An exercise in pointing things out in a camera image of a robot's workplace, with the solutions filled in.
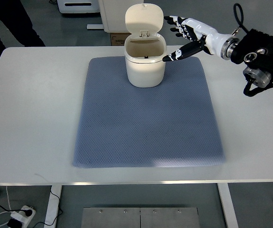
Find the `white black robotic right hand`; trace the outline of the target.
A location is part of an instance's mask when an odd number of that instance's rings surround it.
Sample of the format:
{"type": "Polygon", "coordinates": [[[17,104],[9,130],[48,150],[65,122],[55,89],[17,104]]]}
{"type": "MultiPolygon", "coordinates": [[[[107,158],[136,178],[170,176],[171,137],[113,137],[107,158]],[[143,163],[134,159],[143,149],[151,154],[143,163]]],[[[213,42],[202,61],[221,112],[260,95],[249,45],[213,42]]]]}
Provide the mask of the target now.
{"type": "Polygon", "coordinates": [[[201,51],[209,55],[217,55],[225,60],[229,59],[227,50],[229,41],[234,39],[232,35],[220,34],[216,29],[192,18],[165,16],[164,19],[168,24],[174,25],[170,30],[175,32],[177,37],[183,37],[190,42],[164,56],[162,61],[183,60],[201,51]]]}

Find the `black silver robot right arm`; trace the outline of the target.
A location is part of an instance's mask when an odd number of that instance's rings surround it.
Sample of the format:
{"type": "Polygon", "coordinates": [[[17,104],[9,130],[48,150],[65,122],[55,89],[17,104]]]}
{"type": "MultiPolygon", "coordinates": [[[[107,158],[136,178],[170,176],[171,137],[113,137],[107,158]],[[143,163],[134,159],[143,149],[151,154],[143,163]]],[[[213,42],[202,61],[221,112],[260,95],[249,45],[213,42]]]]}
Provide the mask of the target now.
{"type": "Polygon", "coordinates": [[[234,16],[238,28],[225,39],[220,56],[235,64],[246,64],[243,70],[247,81],[244,95],[253,97],[273,88],[273,36],[246,29],[244,13],[238,3],[234,4],[234,16]]]}

